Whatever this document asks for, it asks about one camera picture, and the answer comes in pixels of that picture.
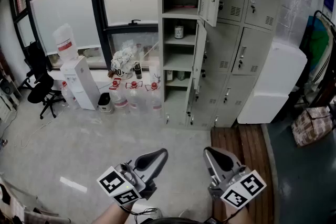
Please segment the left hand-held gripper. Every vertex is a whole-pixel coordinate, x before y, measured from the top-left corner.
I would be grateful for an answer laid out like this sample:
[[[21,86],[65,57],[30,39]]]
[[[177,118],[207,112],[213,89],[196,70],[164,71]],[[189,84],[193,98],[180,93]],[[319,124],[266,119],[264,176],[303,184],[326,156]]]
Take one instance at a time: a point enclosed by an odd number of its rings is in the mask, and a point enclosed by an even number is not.
[[[161,148],[109,167],[97,183],[119,205],[125,206],[139,199],[148,200],[157,190],[153,181],[168,159],[168,151]]]

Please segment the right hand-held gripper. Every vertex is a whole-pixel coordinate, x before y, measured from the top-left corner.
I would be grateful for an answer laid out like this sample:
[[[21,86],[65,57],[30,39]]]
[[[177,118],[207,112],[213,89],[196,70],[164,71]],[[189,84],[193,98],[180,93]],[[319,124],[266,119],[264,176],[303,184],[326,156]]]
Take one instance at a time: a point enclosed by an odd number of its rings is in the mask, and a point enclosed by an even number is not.
[[[214,199],[242,209],[267,186],[256,170],[242,165],[232,153],[222,148],[204,148],[204,158],[210,176],[217,184],[211,183],[208,190]]]

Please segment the person's left forearm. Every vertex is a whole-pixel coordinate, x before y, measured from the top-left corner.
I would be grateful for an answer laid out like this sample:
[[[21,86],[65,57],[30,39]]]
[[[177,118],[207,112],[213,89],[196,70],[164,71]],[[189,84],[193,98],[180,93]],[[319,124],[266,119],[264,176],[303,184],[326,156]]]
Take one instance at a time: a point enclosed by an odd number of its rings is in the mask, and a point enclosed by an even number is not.
[[[134,203],[127,204],[122,209],[118,204],[112,203],[92,224],[125,224],[129,216],[126,210],[131,211],[133,205]]]

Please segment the person's right forearm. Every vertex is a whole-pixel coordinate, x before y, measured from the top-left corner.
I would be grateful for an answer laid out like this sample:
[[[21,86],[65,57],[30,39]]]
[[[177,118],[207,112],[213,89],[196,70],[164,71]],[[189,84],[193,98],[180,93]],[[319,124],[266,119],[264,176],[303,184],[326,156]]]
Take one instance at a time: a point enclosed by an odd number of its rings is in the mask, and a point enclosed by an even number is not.
[[[224,203],[226,210],[226,218],[223,221],[225,224],[251,224],[251,218],[246,207],[240,210],[236,209],[228,203]]]

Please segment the brown wooden slat platform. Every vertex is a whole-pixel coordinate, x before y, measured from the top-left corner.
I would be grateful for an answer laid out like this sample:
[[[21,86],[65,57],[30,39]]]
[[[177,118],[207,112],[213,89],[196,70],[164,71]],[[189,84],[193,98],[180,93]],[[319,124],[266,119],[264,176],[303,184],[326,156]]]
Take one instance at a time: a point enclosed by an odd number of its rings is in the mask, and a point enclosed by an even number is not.
[[[250,169],[256,170],[267,187],[249,204],[247,210],[255,224],[278,224],[277,177],[269,158],[269,145],[258,124],[235,127],[213,127],[211,146],[233,152]]]

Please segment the clear water jug red cap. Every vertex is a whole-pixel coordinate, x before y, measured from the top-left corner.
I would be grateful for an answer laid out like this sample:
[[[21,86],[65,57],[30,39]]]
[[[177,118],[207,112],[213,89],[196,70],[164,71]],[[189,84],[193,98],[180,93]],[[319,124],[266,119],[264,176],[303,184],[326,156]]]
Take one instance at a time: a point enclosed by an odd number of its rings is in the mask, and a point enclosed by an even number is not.
[[[131,113],[134,115],[145,115],[148,110],[146,108],[143,82],[127,82],[125,84],[125,89]]]
[[[113,80],[112,85],[109,87],[109,94],[111,102],[116,110],[123,114],[130,113],[128,101],[124,94],[120,78],[115,78]]]
[[[148,106],[151,113],[156,118],[161,118],[162,116],[162,102],[161,102],[161,92],[160,87],[157,82],[152,82],[150,85],[146,84],[145,89],[148,94]]]
[[[66,81],[62,82],[61,94],[68,103],[70,108],[72,108],[73,110],[79,108],[79,104]]]

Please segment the small white trash bin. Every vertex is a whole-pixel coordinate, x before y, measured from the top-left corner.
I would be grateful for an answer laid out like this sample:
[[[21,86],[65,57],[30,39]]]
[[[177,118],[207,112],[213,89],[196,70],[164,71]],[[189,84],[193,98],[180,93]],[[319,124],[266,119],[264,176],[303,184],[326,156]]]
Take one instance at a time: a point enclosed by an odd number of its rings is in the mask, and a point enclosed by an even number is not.
[[[112,114],[114,112],[114,107],[112,105],[109,93],[105,92],[101,94],[98,101],[98,108],[102,113],[105,114]]]

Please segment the white paper bag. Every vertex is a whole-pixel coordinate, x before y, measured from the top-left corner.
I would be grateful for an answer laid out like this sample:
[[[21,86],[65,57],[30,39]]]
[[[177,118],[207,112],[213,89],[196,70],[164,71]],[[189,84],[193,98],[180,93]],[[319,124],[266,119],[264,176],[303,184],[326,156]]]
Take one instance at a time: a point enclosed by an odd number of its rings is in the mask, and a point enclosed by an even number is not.
[[[150,74],[150,80],[151,83],[158,83],[160,84],[161,81],[161,74],[160,74],[160,66],[149,66],[149,74]]]

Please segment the black thermos bottle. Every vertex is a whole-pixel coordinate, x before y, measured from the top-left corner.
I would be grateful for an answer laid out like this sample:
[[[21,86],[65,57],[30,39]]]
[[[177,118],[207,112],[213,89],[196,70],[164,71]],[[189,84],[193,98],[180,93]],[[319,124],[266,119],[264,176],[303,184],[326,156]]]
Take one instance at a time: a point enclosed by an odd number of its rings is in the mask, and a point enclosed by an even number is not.
[[[142,79],[142,68],[139,61],[134,62],[134,73],[138,80]]]

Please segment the brown patterned cardboard box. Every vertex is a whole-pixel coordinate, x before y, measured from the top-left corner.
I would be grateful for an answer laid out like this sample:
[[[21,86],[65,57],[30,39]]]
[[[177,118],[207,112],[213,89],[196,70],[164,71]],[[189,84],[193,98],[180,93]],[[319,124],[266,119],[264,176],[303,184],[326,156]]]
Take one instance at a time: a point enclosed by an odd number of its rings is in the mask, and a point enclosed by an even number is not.
[[[331,113],[326,107],[306,108],[291,124],[293,138],[298,147],[322,139],[333,127]]]

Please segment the white refrigerator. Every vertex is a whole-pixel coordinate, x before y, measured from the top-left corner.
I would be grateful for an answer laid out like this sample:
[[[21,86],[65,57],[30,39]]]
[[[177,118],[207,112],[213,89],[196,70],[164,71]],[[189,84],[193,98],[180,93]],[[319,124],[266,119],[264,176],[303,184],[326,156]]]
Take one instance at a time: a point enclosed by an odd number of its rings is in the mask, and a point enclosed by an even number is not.
[[[307,57],[299,48],[273,42],[237,122],[270,123],[288,100],[306,63]]]

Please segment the white water dispenser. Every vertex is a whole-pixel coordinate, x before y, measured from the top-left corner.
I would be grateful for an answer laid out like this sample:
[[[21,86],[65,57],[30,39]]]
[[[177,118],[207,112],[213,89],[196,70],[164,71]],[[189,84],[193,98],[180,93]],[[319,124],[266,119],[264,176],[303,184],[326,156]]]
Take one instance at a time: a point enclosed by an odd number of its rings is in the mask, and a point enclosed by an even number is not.
[[[82,109],[96,110],[100,98],[100,92],[84,56],[76,60],[65,62],[61,68],[67,86]]]

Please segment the black office chair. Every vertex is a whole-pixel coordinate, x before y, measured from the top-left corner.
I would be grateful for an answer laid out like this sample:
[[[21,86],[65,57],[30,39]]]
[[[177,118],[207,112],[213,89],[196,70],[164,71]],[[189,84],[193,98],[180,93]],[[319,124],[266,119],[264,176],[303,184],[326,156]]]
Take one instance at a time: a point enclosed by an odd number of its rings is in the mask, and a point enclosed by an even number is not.
[[[47,60],[43,49],[37,41],[31,42],[25,48],[25,62],[30,67],[30,71],[26,74],[26,79],[19,86],[20,89],[29,89],[30,94],[27,100],[32,104],[42,103],[44,108],[40,113],[40,119],[47,109],[50,109],[52,116],[56,114],[53,105],[66,100],[60,90],[54,90],[54,79],[49,75],[47,69]]]

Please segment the large clear dispenser water bottle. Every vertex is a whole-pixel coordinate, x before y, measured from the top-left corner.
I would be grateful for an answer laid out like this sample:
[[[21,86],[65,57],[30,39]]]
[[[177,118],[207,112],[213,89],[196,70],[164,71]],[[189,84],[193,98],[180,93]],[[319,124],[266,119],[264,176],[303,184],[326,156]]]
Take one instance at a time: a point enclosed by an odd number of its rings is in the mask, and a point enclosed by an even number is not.
[[[78,58],[78,49],[69,24],[65,23],[52,34],[57,46],[57,53],[63,62]]]

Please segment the silver foil sheet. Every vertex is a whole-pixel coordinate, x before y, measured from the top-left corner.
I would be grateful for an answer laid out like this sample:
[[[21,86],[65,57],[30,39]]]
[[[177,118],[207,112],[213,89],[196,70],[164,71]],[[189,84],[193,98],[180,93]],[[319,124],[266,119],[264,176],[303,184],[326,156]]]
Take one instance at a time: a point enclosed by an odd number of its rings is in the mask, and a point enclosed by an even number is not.
[[[312,0],[282,0],[274,41],[299,47],[306,29]]]

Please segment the black clothes rack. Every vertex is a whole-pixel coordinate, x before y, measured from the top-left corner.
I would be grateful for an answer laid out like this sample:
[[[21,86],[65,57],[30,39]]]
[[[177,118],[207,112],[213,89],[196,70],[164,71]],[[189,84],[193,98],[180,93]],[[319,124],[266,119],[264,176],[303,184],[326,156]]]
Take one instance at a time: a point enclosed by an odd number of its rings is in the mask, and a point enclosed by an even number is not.
[[[323,14],[321,11],[317,10],[315,11],[313,15],[313,21],[314,24],[315,18],[318,17],[322,21],[324,21],[324,25],[326,26],[327,30],[330,26],[333,26],[336,31],[336,24],[331,21],[325,14]],[[300,45],[300,49],[306,57],[308,57],[309,52],[309,41],[307,41],[307,27]],[[312,90],[312,83],[311,83],[311,71],[310,71],[310,63],[307,59],[307,63],[304,67],[303,73],[300,77],[301,84],[302,84],[302,100],[304,101],[304,104],[306,104],[308,107],[319,107],[319,106],[330,106],[330,102],[333,100],[333,98],[336,97],[336,48],[333,49],[331,62],[327,69],[327,74],[324,76],[324,79],[322,83],[320,84],[320,87],[317,89],[317,92],[313,92]]]

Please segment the black window frame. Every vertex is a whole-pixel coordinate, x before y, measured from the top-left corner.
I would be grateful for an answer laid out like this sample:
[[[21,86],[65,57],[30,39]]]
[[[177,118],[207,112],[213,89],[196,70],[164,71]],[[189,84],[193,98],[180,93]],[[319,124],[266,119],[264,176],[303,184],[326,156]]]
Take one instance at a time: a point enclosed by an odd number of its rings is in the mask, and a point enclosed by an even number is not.
[[[93,70],[109,70],[116,51],[131,46],[133,59],[147,69],[158,56],[157,0],[8,0],[23,54],[31,42],[43,49],[47,69],[59,70],[53,32],[67,23],[78,54]],[[129,26],[131,20],[137,25]]]

